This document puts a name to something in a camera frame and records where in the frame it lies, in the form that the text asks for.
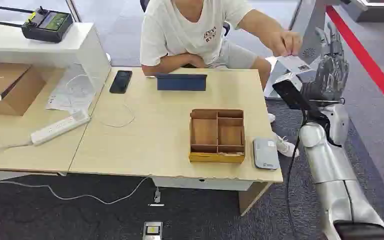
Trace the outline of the person's left hand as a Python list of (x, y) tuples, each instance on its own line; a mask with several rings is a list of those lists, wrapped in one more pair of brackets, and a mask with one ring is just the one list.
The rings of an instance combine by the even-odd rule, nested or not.
[(269, 48), (275, 57), (298, 56), (302, 38), (297, 32), (282, 31), (272, 34)]

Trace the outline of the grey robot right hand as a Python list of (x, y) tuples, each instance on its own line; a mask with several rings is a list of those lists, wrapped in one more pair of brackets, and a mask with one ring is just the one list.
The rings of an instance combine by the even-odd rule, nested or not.
[(314, 80), (303, 83), (300, 92), (309, 100), (339, 102), (348, 80), (349, 63), (338, 29), (331, 22), (327, 27), (328, 33), (318, 27), (315, 30), (320, 38), (321, 54)]

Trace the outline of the person's right hand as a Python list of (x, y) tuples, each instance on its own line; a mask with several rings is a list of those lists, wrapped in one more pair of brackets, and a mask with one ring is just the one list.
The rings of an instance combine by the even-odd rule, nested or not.
[(204, 60), (199, 55), (189, 53), (188, 59), (189, 59), (188, 63), (194, 66), (195, 68), (203, 69), (203, 68), (206, 68), (207, 66)]

